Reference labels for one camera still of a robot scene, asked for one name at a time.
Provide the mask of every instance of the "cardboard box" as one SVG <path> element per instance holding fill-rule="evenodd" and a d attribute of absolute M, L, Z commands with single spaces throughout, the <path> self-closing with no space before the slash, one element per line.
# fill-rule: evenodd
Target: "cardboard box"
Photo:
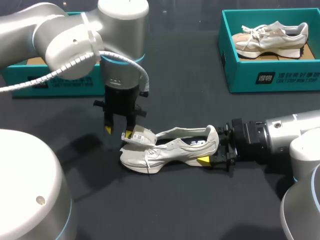
<path fill-rule="evenodd" d="M 49 74 L 51 71 L 42 58 L 32 58 L 0 71 L 7 86 L 24 83 Z M 91 73 L 77 80 L 65 80 L 55 77 L 47 82 L 12 92 L 14 98 L 29 97 L 70 97 L 103 96 L 105 85 L 100 73 L 100 64 L 94 66 Z"/>
<path fill-rule="evenodd" d="M 309 39 L 300 59 L 260 56 L 239 58 L 232 35 L 241 26 L 255 28 L 275 21 L 286 26 L 309 25 Z M 231 93 L 320 90 L 320 11 L 318 8 L 223 10 L 218 47 Z"/>

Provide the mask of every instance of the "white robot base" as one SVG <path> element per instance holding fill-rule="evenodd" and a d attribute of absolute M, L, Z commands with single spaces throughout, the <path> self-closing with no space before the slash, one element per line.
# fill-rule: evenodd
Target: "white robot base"
<path fill-rule="evenodd" d="M 74 240 L 75 206 L 53 151 L 4 129 L 0 146 L 0 240 Z"/>

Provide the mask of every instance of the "robotic arm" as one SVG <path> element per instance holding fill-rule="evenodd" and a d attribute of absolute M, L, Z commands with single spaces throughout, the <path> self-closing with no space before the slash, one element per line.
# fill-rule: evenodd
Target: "robotic arm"
<path fill-rule="evenodd" d="M 265 122 L 234 119 L 220 129 L 227 166 L 242 157 L 290 153 L 296 183 L 281 202 L 282 228 L 288 240 L 320 239 L 320 110 Z"/>
<path fill-rule="evenodd" d="M 149 77 L 140 66 L 145 56 L 147 0 L 99 0 L 96 9 L 68 16 L 52 3 L 39 3 L 0 17 L 0 68 L 41 57 L 50 70 L 30 82 L 0 88 L 13 91 L 50 80 L 86 76 L 100 61 L 105 100 L 94 105 L 104 111 L 111 133 L 113 114 L 126 116 L 127 130 L 136 125 L 138 94 L 149 95 Z"/>

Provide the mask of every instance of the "screw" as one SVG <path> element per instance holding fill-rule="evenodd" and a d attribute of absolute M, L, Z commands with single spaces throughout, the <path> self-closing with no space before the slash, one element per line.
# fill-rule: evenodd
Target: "screw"
<path fill-rule="evenodd" d="M 39 205 L 45 205 L 46 203 L 46 200 L 43 196 L 37 196 L 35 200 Z"/>
<path fill-rule="evenodd" d="M 282 125 L 280 122 L 277 122 L 276 124 L 273 125 L 276 129 L 281 128 Z"/>

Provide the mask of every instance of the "blue led ring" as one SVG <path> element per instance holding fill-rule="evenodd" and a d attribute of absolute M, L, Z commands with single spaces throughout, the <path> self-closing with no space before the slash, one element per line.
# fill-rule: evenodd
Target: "blue led ring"
<path fill-rule="evenodd" d="M 135 63 L 139 63 L 142 59 L 144 59 L 146 54 L 143 54 L 142 57 L 140 57 L 139 59 L 137 60 L 133 60 Z M 103 59 L 107 60 L 108 62 L 110 63 L 113 63 L 113 64 L 119 64 L 119 65 L 129 65 L 129 63 L 125 62 L 125 61 L 116 61 L 116 60 L 112 60 L 110 58 L 107 58 L 105 56 L 101 56 Z"/>

